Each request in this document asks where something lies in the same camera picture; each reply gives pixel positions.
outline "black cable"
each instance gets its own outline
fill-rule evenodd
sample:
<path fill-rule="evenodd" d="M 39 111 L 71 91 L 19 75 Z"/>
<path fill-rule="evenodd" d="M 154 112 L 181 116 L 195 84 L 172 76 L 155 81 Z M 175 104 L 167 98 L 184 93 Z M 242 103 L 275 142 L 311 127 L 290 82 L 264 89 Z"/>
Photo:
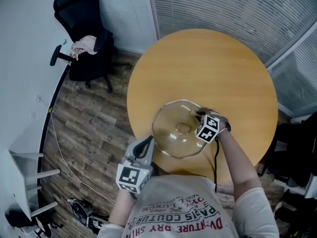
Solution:
<path fill-rule="evenodd" d="M 217 193 L 217 156 L 219 153 L 219 140 L 218 138 L 215 138 L 215 142 L 217 144 L 217 151 L 216 151 L 216 155 L 214 156 L 214 191 L 215 193 Z"/>

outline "black office chair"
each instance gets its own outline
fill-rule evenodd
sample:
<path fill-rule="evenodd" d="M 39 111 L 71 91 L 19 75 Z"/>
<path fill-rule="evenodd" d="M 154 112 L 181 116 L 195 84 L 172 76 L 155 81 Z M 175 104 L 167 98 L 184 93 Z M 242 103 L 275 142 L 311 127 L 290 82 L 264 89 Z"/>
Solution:
<path fill-rule="evenodd" d="M 57 46 L 52 59 L 54 66 L 57 58 L 71 62 L 69 79 L 85 81 L 90 88 L 90 81 L 104 77 L 112 92 L 108 73 L 112 66 L 130 65 L 130 63 L 111 62 L 112 56 L 118 52 L 114 46 L 113 33 L 106 30 L 100 16 L 99 0 L 54 0 L 55 18 L 63 25 L 73 42 L 79 41 L 87 35 L 96 37 L 95 55 L 84 52 L 79 55 L 78 61 L 60 52 L 61 45 Z"/>

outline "person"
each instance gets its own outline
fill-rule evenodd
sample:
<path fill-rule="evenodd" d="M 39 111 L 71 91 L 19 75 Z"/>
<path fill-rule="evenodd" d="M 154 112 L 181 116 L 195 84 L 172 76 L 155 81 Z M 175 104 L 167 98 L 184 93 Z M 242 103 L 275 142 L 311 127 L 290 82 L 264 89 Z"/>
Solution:
<path fill-rule="evenodd" d="M 220 125 L 218 139 L 234 186 L 232 219 L 206 177 L 152 177 L 135 201 L 120 190 L 98 238 L 278 238 L 270 204 L 251 161 Z"/>

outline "cloth on chair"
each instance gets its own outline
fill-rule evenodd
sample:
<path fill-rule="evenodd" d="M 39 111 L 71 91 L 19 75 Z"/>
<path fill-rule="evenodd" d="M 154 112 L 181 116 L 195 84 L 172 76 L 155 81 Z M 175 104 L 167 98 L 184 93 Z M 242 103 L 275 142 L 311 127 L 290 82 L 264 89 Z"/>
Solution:
<path fill-rule="evenodd" d="M 96 37 L 92 35 L 87 35 L 84 38 L 80 39 L 78 42 L 75 42 L 71 46 L 70 56 L 75 58 L 78 61 L 78 56 L 81 53 L 88 52 L 91 55 L 95 55 L 97 52 L 94 51 L 94 46 L 96 42 Z"/>

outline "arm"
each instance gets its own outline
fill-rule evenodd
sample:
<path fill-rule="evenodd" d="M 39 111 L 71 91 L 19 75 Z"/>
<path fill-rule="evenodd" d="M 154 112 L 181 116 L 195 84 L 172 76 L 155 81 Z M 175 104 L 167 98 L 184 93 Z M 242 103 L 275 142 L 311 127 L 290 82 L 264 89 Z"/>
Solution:
<path fill-rule="evenodd" d="M 130 193 L 120 189 L 108 222 L 125 227 L 134 203 L 135 201 Z"/>
<path fill-rule="evenodd" d="M 229 167 L 234 187 L 235 201 L 246 191 L 254 187 L 261 187 L 261 182 L 251 161 L 241 149 L 237 141 L 228 130 L 218 135 Z"/>

